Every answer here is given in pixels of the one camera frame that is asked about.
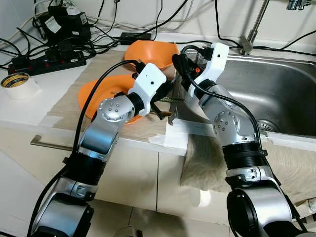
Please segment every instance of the masking tape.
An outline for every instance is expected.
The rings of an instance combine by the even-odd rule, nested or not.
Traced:
[[[23,100],[40,90],[39,85],[27,73],[14,73],[1,81],[1,88],[12,100]]]

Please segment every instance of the orange plastic bowl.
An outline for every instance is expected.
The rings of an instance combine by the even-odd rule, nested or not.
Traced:
[[[77,99],[81,110],[96,82],[97,80],[90,81],[80,88]],[[128,90],[133,87],[134,82],[135,80],[131,77],[131,75],[110,76],[104,78],[95,91],[85,115],[90,119],[93,118],[93,115],[102,100],[112,98],[115,94],[121,91],[127,93]],[[142,116],[137,115],[127,124],[136,122],[141,118]]]
[[[125,60],[141,60],[144,63],[153,63],[160,69],[172,65],[171,57],[179,54],[173,43],[138,40],[131,44],[125,52]]]

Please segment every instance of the stainless steel sink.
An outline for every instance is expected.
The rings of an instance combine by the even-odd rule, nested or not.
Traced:
[[[316,137],[316,62],[229,56],[217,83],[248,107],[262,130]],[[173,97],[184,96],[177,80]],[[172,103],[170,110],[170,123],[174,118],[209,122],[184,102]]]

